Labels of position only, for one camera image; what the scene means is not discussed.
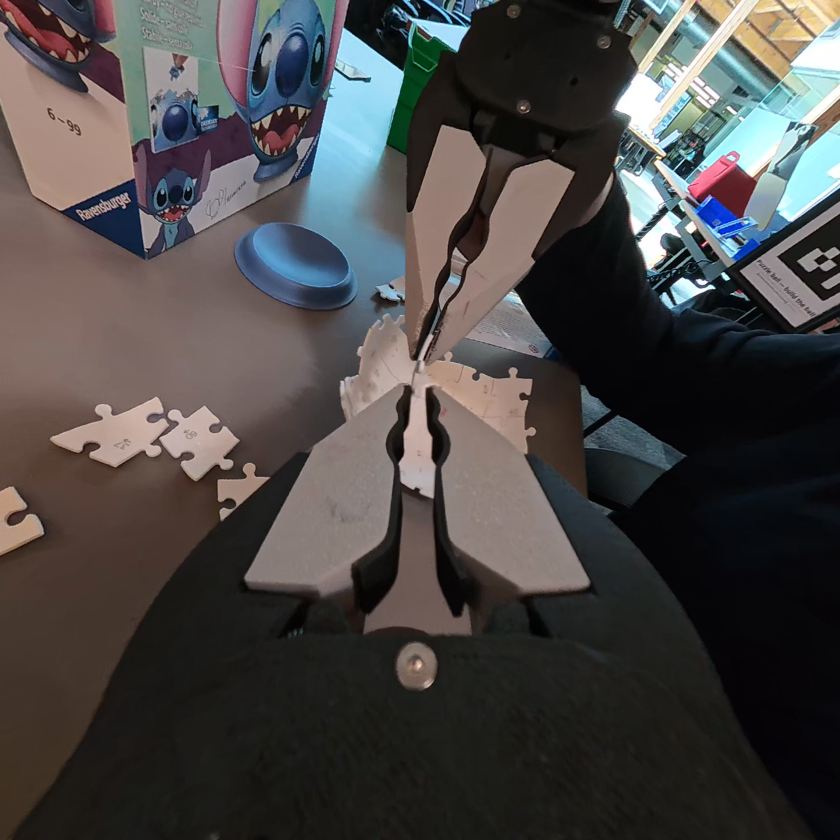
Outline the green plastic crate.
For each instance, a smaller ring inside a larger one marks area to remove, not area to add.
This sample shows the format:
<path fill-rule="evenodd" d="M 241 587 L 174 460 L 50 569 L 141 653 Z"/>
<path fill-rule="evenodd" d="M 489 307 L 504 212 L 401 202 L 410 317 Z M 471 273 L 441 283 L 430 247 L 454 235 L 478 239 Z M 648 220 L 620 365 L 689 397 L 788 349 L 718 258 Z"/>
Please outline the green plastic crate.
<path fill-rule="evenodd" d="M 416 19 L 407 33 L 402 86 L 392 115 L 387 143 L 406 153 L 407 138 L 417 100 L 435 73 L 443 53 L 458 51 L 468 26 Z"/>

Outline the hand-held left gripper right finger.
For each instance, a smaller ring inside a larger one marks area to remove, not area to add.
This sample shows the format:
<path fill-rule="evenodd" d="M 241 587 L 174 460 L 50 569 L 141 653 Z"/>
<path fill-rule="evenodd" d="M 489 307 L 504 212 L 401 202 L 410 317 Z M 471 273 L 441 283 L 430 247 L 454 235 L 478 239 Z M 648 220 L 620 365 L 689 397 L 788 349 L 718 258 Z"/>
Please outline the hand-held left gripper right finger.
<path fill-rule="evenodd" d="M 433 438 L 436 573 L 454 616 L 588 591 L 591 579 L 526 456 L 437 387 Z"/>

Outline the red bag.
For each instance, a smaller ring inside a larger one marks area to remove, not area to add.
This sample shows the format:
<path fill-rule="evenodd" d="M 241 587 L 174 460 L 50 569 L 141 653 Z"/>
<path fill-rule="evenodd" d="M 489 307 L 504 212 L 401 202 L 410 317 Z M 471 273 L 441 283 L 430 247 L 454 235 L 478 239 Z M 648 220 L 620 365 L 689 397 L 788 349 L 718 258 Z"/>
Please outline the red bag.
<path fill-rule="evenodd" d="M 743 217 L 758 182 L 740 167 L 739 161 L 739 152 L 722 155 L 688 185 L 688 194 L 698 205 L 714 197 L 735 217 Z"/>

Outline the blue round plastic stand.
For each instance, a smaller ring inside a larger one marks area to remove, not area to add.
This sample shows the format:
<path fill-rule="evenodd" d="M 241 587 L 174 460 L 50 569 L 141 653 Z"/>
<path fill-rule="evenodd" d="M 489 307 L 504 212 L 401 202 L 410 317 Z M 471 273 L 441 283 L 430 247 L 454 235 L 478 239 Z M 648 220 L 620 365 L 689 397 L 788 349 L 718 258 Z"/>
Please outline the blue round plastic stand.
<path fill-rule="evenodd" d="M 359 283 L 344 252 L 297 224 L 258 226 L 238 240 L 234 257 L 253 286 L 295 308 L 335 310 L 358 294 Z"/>

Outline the colourful cartoon puzzle box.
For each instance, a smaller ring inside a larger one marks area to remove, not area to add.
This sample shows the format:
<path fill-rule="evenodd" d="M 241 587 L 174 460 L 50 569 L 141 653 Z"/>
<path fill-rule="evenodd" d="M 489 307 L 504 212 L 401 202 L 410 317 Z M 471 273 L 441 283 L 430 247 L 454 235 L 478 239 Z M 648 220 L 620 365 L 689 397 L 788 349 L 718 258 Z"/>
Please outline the colourful cartoon puzzle box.
<path fill-rule="evenodd" d="M 346 1 L 2 1 L 30 192 L 152 259 L 310 175 Z"/>

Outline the black framed marker sign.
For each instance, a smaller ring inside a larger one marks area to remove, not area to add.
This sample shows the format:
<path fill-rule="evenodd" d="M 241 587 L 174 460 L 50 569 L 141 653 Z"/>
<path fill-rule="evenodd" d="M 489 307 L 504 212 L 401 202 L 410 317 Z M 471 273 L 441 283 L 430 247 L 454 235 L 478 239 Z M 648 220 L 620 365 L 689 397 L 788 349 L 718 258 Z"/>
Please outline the black framed marker sign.
<path fill-rule="evenodd" d="M 838 319 L 839 191 L 736 261 L 728 275 L 785 332 L 808 333 Z"/>

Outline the blue tray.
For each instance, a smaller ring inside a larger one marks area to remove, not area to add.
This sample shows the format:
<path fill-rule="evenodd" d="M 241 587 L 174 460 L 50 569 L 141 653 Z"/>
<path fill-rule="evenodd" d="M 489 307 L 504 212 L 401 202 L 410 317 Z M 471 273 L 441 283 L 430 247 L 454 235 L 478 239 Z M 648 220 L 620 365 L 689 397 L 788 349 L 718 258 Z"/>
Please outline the blue tray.
<path fill-rule="evenodd" d="M 721 204 L 714 196 L 708 196 L 697 207 L 698 218 L 709 227 L 714 238 L 730 239 L 758 227 L 758 222 L 751 216 L 736 215 Z"/>

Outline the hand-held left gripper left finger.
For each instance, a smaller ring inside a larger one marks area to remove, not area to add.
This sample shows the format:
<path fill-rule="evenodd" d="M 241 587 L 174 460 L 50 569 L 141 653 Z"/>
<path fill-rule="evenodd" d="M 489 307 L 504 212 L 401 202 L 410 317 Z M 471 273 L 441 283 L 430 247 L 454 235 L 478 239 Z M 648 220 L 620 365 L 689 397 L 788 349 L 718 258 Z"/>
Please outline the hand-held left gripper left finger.
<path fill-rule="evenodd" d="M 398 385 L 314 445 L 245 574 L 251 591 L 373 612 L 396 579 L 410 401 Z"/>

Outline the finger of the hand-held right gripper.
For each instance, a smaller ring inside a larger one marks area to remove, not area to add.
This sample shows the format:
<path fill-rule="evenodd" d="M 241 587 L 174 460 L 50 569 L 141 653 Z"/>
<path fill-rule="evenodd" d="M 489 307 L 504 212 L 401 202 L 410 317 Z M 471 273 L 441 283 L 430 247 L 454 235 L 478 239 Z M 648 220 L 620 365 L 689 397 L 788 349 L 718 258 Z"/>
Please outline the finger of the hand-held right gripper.
<path fill-rule="evenodd" d="M 427 364 L 451 351 L 530 271 L 534 250 L 573 179 L 572 169 L 551 159 L 511 169 L 490 213 L 485 244 L 437 321 Z"/>
<path fill-rule="evenodd" d="M 448 281 L 454 235 L 475 213 L 487 159 L 465 129 L 440 127 L 413 209 L 406 218 L 405 326 L 416 360 Z"/>

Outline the person's right forearm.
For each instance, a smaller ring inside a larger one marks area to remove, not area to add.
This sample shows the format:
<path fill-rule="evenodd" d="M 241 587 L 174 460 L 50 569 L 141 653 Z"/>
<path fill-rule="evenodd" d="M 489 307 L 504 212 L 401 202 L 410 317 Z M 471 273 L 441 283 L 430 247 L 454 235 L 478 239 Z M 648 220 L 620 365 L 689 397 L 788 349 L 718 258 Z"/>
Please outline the person's right forearm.
<path fill-rule="evenodd" d="M 838 461 L 838 338 L 674 314 L 648 285 L 619 182 L 517 292 L 589 393 L 683 455 L 778 439 Z"/>

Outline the assembled curved puzzle section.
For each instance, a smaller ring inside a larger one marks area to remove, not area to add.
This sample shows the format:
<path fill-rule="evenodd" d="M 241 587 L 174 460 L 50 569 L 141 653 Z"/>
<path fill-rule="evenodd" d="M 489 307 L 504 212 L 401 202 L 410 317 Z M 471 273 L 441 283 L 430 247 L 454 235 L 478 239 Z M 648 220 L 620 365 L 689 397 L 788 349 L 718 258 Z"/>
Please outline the assembled curved puzzle section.
<path fill-rule="evenodd" d="M 527 453 L 524 416 L 532 389 L 530 379 L 522 379 L 516 369 L 500 379 L 478 374 L 474 369 L 444 360 L 423 366 L 408 354 L 404 317 L 393 320 L 388 314 L 369 328 L 358 349 L 360 367 L 357 375 L 339 384 L 340 402 L 346 425 L 373 406 L 388 392 L 396 399 L 408 386 L 408 419 L 404 423 L 402 456 L 398 471 L 402 485 L 427 499 L 440 494 L 433 460 L 431 422 L 427 420 L 427 399 L 440 399 L 438 418 L 444 429 L 453 434 L 449 456 L 440 463 L 444 488 L 457 480 L 469 484 L 487 483 L 498 487 L 518 487 Z"/>

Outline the white printed leaflet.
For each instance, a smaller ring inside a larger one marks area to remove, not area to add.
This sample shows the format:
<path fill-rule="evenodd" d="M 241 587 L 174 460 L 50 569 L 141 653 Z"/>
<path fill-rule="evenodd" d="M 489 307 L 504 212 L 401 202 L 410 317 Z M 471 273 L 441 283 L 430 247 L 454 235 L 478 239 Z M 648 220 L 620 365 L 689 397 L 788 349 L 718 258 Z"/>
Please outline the white printed leaflet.
<path fill-rule="evenodd" d="M 546 358 L 553 347 L 515 291 L 508 293 L 466 337 L 540 359 Z"/>

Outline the scatter of puzzle pieces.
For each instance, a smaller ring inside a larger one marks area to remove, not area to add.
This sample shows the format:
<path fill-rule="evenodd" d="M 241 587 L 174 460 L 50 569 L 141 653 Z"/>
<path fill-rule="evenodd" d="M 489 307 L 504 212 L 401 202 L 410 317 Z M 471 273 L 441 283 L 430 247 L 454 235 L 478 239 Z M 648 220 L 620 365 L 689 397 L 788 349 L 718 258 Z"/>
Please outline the scatter of puzzle pieces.
<path fill-rule="evenodd" d="M 115 529 L 155 542 L 215 479 L 243 492 L 342 421 L 339 381 L 374 320 L 363 296 L 334 312 L 272 301 L 233 268 L 2 285 L 2 488 L 77 547 Z"/>

